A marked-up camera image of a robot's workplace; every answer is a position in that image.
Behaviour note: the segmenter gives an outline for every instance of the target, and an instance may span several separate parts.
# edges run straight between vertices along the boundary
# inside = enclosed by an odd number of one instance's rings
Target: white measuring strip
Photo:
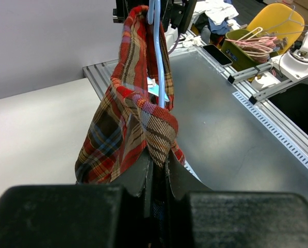
[[[308,156],[284,132],[273,124],[258,108],[254,107],[240,92],[234,92],[233,96],[308,169]]]
[[[185,168],[194,176],[196,177],[197,180],[199,180],[201,182],[201,180],[199,179],[199,177],[196,175],[196,173],[194,172],[194,170],[192,169],[192,167],[188,164],[187,160],[185,161]]]

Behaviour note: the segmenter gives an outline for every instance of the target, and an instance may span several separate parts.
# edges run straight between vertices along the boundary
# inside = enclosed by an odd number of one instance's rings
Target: dark blue cloth
[[[232,0],[224,0],[227,4],[232,4]],[[208,18],[210,30],[211,33],[217,34],[217,35],[225,35],[231,28],[228,27],[227,21],[223,21],[220,25],[214,24],[214,22]]]

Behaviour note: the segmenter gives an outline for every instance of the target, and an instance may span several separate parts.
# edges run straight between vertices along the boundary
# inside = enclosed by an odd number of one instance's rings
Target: blue hanger
[[[160,0],[149,0],[147,21],[151,25],[154,22],[154,46],[158,68],[158,106],[165,107],[165,78],[162,54],[159,45],[159,26],[160,26]]]

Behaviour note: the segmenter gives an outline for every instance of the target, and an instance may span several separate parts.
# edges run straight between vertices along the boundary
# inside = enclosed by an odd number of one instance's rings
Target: clothing tag
[[[149,92],[150,94],[153,94],[153,95],[155,95],[155,96],[158,97],[158,89],[159,89],[159,86],[156,84],[155,79],[150,79],[150,78],[148,77],[148,78],[147,78],[147,83],[148,83],[148,92]],[[164,96],[164,100],[165,100],[166,102],[169,102],[169,101],[170,101],[169,98],[168,98],[168,96],[166,95],[166,93],[165,93],[165,96]]]

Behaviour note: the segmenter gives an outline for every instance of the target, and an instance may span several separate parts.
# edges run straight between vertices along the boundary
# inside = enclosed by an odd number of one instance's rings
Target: gray wall
[[[115,0],[0,0],[0,98],[83,77],[118,56]]]

